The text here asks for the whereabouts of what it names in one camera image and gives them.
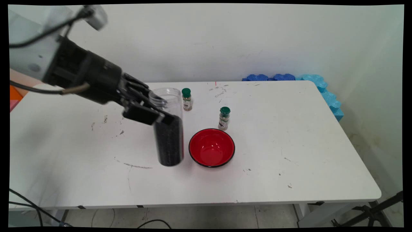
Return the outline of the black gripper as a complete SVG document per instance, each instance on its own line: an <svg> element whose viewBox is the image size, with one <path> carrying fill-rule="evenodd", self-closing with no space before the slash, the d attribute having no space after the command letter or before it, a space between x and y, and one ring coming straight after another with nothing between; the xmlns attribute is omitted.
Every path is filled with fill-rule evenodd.
<svg viewBox="0 0 412 232"><path fill-rule="evenodd" d="M44 83L63 89L88 83L89 88L77 93L78 96L99 104L122 104L122 116L138 123L170 125L176 121L175 115L161 109L168 101L154 94L148 85L124 73L123 96L119 91L123 72L118 65L81 48L68 38L61 36L59 41L57 52L43 78Z"/></svg>

